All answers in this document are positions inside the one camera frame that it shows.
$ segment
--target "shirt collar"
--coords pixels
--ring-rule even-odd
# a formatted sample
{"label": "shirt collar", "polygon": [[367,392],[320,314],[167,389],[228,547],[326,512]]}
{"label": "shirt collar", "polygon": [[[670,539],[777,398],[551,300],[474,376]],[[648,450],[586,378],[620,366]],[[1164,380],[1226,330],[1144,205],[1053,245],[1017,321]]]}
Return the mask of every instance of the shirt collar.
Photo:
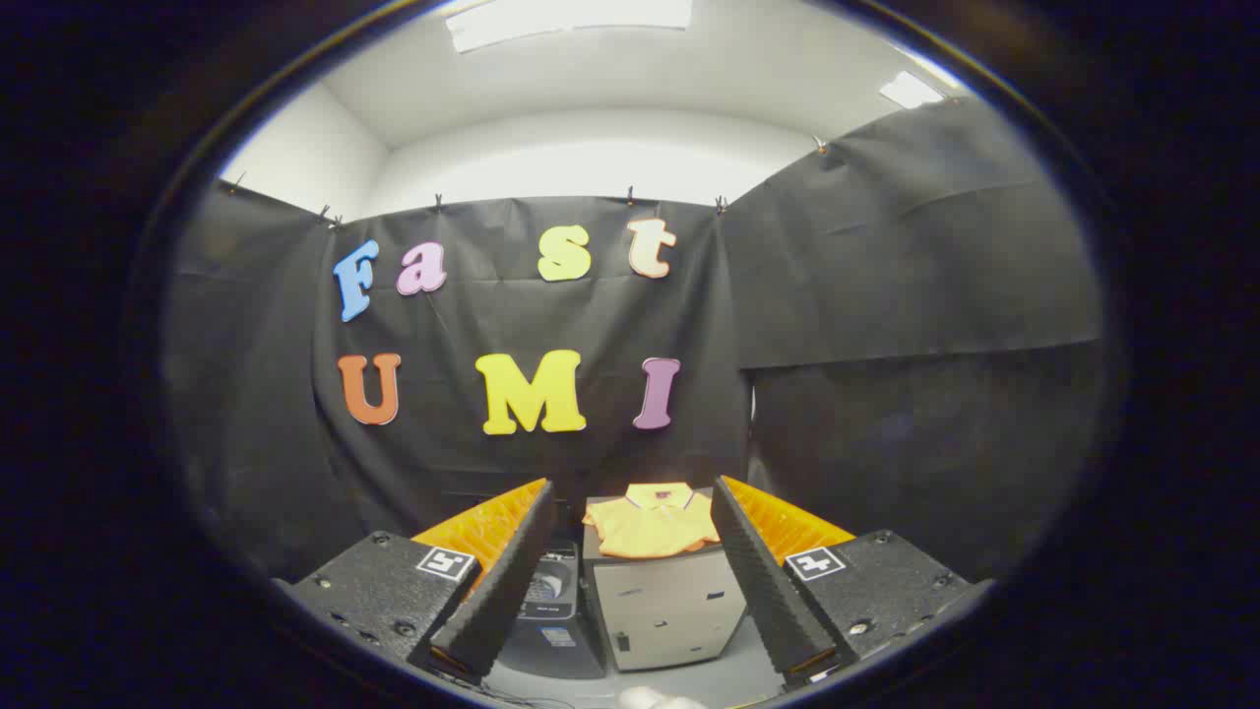
{"label": "shirt collar", "polygon": [[685,510],[696,495],[684,482],[645,484],[626,487],[626,500],[635,508],[655,510],[656,508],[677,508]]}

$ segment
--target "foam letter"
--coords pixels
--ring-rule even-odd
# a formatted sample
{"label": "foam letter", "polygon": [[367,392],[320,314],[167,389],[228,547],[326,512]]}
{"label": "foam letter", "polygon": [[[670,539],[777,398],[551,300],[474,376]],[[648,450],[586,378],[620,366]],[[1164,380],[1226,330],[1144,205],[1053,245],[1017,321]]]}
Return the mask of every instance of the foam letter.
{"label": "foam letter", "polygon": [[353,253],[333,266],[333,275],[341,286],[341,321],[348,322],[355,315],[368,309],[370,300],[363,293],[372,287],[372,262],[381,253],[381,246],[369,238]]}
{"label": "foam letter", "polygon": [[383,427],[394,421],[398,416],[398,365],[402,358],[397,354],[377,354],[372,364],[381,373],[381,406],[368,404],[367,394],[363,392],[363,370],[368,368],[368,359],[358,354],[341,358],[336,361],[336,369],[341,370],[341,389],[345,392],[345,408],[350,416],[360,424]]}
{"label": "foam letter", "polygon": [[643,411],[634,418],[636,429],[662,429],[669,426],[669,388],[674,375],[683,369],[678,360],[653,358],[644,360],[643,372],[648,373],[648,387],[643,390]]}
{"label": "foam letter", "polygon": [[406,267],[398,273],[398,292],[415,295],[421,290],[432,292],[441,287],[446,282],[446,269],[442,268],[444,253],[442,244],[436,241],[426,241],[412,247],[402,257],[402,264]]}
{"label": "foam letter", "polygon": [[573,280],[591,269],[591,252],[582,248],[591,241],[586,229],[573,224],[552,227],[538,237],[538,272],[543,280]]}
{"label": "foam letter", "polygon": [[485,354],[478,358],[476,372],[485,377],[485,404],[489,419],[481,429],[489,436],[517,433],[508,407],[527,431],[534,431],[538,414],[547,406],[543,431],[547,433],[582,431],[586,419],[577,412],[576,370],[581,354],[572,349],[553,349],[543,354],[534,382],[525,382],[512,354]]}
{"label": "foam letter", "polygon": [[630,267],[634,272],[650,278],[665,277],[669,263],[658,257],[660,244],[674,246],[678,237],[665,230],[665,222],[662,219],[639,219],[627,223],[626,228],[634,232],[630,242]]}

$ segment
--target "computer tower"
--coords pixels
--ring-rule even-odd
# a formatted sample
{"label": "computer tower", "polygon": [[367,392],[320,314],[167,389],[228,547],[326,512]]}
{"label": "computer tower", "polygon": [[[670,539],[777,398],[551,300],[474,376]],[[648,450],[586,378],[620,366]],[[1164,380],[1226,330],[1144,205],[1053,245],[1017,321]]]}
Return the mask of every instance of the computer tower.
{"label": "computer tower", "polygon": [[581,606],[577,545],[548,543],[498,662],[546,678],[606,675],[598,636]]}
{"label": "computer tower", "polygon": [[[697,495],[712,496],[712,489]],[[587,504],[616,497],[592,497]],[[648,670],[722,655],[746,604],[721,544],[664,559],[600,554],[587,526],[583,582],[600,637],[619,670]]]}

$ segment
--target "white wall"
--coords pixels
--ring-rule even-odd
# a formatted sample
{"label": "white wall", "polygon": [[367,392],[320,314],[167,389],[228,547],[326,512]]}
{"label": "white wall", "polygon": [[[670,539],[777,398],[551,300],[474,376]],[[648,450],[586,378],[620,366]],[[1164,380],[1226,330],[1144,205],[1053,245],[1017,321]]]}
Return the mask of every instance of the white wall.
{"label": "white wall", "polygon": [[518,116],[399,147],[362,215],[501,196],[619,196],[713,204],[815,146],[811,136],[711,113],[583,110]]}
{"label": "white wall", "polygon": [[363,214],[388,150],[323,83],[260,128],[220,176],[241,186],[345,220]]}

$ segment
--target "white ceiling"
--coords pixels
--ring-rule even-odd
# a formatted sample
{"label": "white ceiling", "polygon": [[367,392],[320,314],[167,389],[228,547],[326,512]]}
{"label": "white ceiling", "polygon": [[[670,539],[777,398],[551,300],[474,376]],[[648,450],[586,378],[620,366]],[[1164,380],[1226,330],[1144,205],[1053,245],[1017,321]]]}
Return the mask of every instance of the white ceiling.
{"label": "white ceiling", "polygon": [[946,87],[886,40],[803,0],[694,0],[687,30],[581,29],[457,54],[450,10],[399,28],[324,78],[388,147],[573,108],[674,108],[839,136],[898,108],[898,71]]}

